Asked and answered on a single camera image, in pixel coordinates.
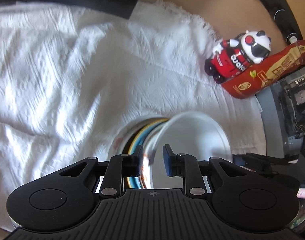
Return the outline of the white floral ceramic bowl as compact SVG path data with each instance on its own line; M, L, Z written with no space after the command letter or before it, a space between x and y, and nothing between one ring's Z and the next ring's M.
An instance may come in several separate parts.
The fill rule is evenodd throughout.
M155 118L157 118L157 116L142 116L125 125L115 136L108 150L108 159L110 159L110 157L113 155L121 154L129 139Z

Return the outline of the stainless steel bowl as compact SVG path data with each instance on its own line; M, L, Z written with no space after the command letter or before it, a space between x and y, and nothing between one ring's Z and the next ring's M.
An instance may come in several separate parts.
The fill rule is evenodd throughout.
M167 118L162 118L160 116L144 116L131 121L129 124L124 126L116 135L110 148L110 154L116 155L128 153L133 140L138 135L138 133L144 129L145 126L152 123L161 124L165 121L167 121Z

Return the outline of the white computer case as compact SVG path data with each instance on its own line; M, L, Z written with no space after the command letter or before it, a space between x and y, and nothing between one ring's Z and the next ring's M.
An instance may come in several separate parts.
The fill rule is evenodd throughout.
M305 66L256 94L270 157L294 159L305 135Z

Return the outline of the red quail eggs bag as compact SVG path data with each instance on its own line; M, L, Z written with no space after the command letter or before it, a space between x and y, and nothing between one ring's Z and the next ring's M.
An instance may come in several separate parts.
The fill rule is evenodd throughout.
M234 98L245 99L305 65L305 40L288 45L282 51L254 64L221 86Z

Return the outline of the white textured tablecloth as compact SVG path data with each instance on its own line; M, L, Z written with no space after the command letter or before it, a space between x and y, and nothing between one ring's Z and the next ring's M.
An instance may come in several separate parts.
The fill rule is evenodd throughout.
M17 187L89 155L106 160L116 134L152 115L201 111L233 153L264 154L255 98L237 100L203 73L211 25L163 0L128 20L52 3L0 5L0 228Z

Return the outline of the panda bear figurine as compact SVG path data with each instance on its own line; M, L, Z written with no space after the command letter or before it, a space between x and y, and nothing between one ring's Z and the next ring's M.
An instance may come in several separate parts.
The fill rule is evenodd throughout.
M271 52L271 38L265 31L245 31L214 46L205 61L205 72L217 84L242 74L253 64L260 64Z

